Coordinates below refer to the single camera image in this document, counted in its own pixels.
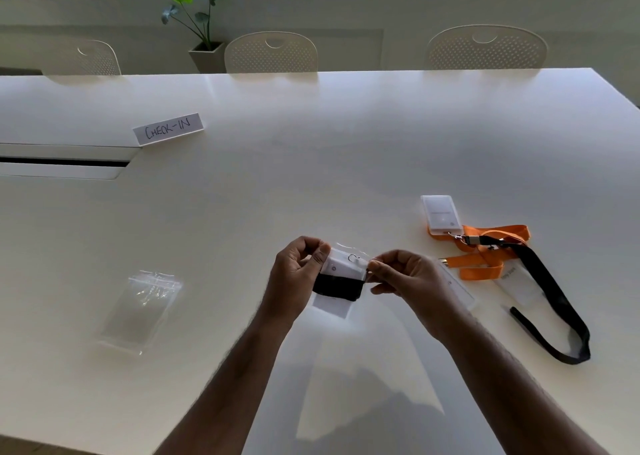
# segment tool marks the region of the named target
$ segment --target chair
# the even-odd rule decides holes
[[[308,38],[288,31],[259,31],[231,41],[225,50],[229,74],[317,72],[318,52]]]
[[[427,69],[540,69],[547,43],[522,28],[465,25],[441,31],[427,45]]]
[[[100,40],[70,38],[47,52],[42,64],[50,76],[119,76],[118,58],[111,46]]]

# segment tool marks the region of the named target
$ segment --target clear plastic badge holder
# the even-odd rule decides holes
[[[360,298],[370,259],[358,249],[333,246],[314,283],[313,306],[345,319]]]
[[[182,282],[169,274],[140,271],[131,276],[100,331],[100,341],[142,354],[156,336],[181,288]]]

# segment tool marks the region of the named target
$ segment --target white chair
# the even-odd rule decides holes
[[[465,25],[441,31],[427,45],[427,69],[540,69],[547,43],[522,28]]]
[[[119,76],[118,58],[100,40],[66,38],[44,55],[42,72],[49,76]]]
[[[231,41],[225,50],[229,74],[317,72],[318,52],[308,38],[288,31],[259,31]]]

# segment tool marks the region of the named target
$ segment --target hand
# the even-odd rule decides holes
[[[300,236],[276,255],[258,315],[293,322],[311,296],[320,268],[331,251],[329,243]]]
[[[395,293],[412,308],[426,329],[436,338],[451,315],[467,310],[451,291],[431,260],[396,249],[375,257],[367,269],[369,283],[380,283],[371,293]]]

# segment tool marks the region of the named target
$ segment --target wall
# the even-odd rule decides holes
[[[0,66],[37,67],[57,38],[110,43],[128,74],[196,72],[188,30],[160,22],[168,0],[0,0]],[[204,0],[195,6],[206,7]],[[593,67],[640,103],[640,0],[221,0],[214,33],[291,30],[320,70],[420,69],[432,36],[471,23],[521,26],[550,45],[547,66]]]

